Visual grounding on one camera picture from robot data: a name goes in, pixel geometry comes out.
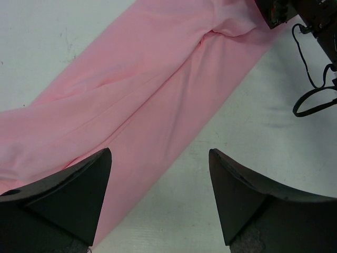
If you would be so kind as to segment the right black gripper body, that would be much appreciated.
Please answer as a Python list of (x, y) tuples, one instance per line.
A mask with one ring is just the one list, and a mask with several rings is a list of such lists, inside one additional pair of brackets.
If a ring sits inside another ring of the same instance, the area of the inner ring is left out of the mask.
[(255, 3), (271, 30), (297, 16), (289, 0), (255, 0)]

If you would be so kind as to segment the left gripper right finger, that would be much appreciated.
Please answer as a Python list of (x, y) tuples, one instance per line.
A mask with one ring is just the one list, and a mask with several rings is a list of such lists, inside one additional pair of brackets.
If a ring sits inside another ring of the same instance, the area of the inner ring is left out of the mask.
[(231, 252), (336, 252), (336, 199), (259, 174), (218, 149), (209, 170)]

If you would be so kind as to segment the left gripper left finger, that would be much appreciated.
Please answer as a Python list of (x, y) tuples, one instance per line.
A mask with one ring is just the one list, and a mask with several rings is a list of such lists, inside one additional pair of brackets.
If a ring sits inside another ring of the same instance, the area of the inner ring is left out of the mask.
[(1, 252), (90, 252), (112, 165), (108, 148), (1, 194)]

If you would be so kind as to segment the pink t shirt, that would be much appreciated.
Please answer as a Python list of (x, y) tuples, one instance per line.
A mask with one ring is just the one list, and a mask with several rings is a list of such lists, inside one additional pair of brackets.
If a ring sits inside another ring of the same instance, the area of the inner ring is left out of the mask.
[(254, 1), (136, 1), (28, 107), (1, 113), (1, 192), (102, 148), (102, 241), (279, 35)]

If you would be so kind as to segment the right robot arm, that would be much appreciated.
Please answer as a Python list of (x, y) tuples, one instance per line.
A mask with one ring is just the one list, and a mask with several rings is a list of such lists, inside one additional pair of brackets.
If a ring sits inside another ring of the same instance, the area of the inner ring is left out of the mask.
[(255, 0), (270, 29), (299, 16), (333, 65), (336, 65), (336, 1)]

